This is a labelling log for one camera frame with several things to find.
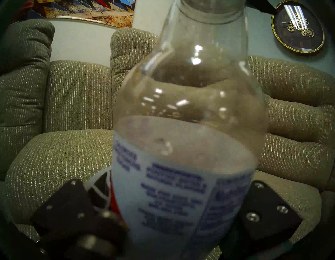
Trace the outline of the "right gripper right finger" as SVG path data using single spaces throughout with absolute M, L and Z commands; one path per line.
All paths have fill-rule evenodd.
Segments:
M 238 216 L 251 241 L 286 241 L 303 221 L 286 201 L 260 180 L 251 182 Z

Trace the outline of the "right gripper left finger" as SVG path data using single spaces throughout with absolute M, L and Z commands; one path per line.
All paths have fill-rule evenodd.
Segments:
M 113 212 L 111 209 L 112 171 L 100 170 L 87 180 L 72 178 L 63 183 L 55 193 L 46 200 L 30 218 L 38 234 L 47 234 L 58 228 L 74 227 L 80 219 L 92 223 L 96 215 Z

